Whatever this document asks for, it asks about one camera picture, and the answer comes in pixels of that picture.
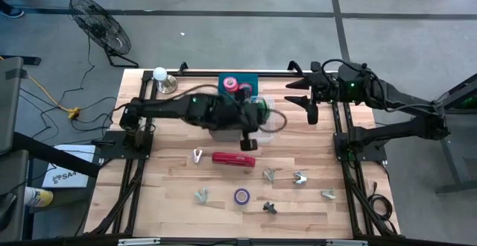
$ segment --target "fan stand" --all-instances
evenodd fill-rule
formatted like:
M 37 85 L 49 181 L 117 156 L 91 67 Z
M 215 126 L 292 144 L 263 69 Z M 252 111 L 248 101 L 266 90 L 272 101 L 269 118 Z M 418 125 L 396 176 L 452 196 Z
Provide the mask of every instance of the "fan stand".
M 129 60 L 128 58 L 120 55 L 120 54 L 117 54 L 115 53 L 114 51 L 111 51 L 111 50 L 107 50 L 107 49 L 104 49 L 104 52 L 106 52 L 106 56 L 107 56 L 107 59 L 110 61 L 110 65 L 113 66 L 113 67 L 122 67 L 122 68 L 139 68 L 139 64 L 133 60 Z M 132 63 L 131 65 L 126 65 L 126 64 L 115 64 L 113 62 L 113 60 L 111 59 L 111 57 L 120 57 L 121 59 L 123 60 L 126 60 L 130 63 Z

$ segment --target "yellow cord connector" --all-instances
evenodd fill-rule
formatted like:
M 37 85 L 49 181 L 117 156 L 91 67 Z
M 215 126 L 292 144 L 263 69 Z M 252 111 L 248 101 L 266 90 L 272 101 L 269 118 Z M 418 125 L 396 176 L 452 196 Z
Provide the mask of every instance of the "yellow cord connector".
M 68 113 L 68 118 L 73 120 L 76 119 L 80 115 L 81 108 L 75 107 L 73 109 L 65 108 L 64 106 L 60 105 L 53 97 L 51 97 L 50 93 L 43 87 L 35 78 L 32 78 L 30 75 L 28 76 L 33 83 L 35 83 L 47 96 L 48 98 L 53 101 L 54 104 L 61 110 Z

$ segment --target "teal box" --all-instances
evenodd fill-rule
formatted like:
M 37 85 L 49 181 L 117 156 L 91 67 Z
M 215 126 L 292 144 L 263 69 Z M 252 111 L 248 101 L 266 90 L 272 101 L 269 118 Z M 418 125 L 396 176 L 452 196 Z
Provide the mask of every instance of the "teal box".
M 242 73 L 221 73 L 218 75 L 218 94 L 225 94 L 227 91 L 224 87 L 224 79 L 234 77 L 237 83 L 249 83 L 252 86 L 252 96 L 259 94 L 259 76 L 257 74 L 242 74 Z

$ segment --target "fan grille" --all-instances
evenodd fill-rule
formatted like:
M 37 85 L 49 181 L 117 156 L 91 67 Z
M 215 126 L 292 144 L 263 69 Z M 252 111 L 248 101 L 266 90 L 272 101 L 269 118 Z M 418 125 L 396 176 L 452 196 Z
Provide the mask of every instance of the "fan grille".
M 98 45 L 109 53 L 125 55 L 131 42 L 120 24 L 93 0 L 70 0 L 74 21 Z

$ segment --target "clear plastic container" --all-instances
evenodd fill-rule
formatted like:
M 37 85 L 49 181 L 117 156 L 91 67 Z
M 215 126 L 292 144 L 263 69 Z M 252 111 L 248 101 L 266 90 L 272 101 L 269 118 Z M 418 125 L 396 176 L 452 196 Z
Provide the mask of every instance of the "clear plastic container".
M 274 99 L 270 96 L 253 96 L 252 101 L 261 101 L 265 100 L 267 107 L 269 109 L 275 108 Z M 265 130 L 274 130 L 276 127 L 277 115 L 275 113 L 270 113 L 267 123 L 262 125 L 261 127 Z M 210 136 L 218 142 L 238 142 L 241 139 L 241 131 L 240 130 L 209 130 Z M 260 144 L 267 144 L 271 142 L 274 138 L 274 133 L 266 133 L 261 130 L 257 132 L 250 133 L 249 139 L 256 139 L 256 141 Z
M 257 97 L 252 97 L 253 101 L 261 101 L 265 100 L 265 103 L 267 103 L 268 109 L 274 109 L 275 108 L 275 101 L 274 98 L 271 96 L 257 96 Z M 276 122 L 277 122 L 277 115 L 276 113 L 270 113 L 267 123 L 262 125 L 261 127 L 264 130 L 274 130 L 276 129 Z M 271 140 L 274 138 L 275 133 L 266 133 L 261 130 L 251 133 L 249 135 L 250 139 L 256 139 L 256 141 L 263 145 L 263 144 L 268 144 L 271 142 Z

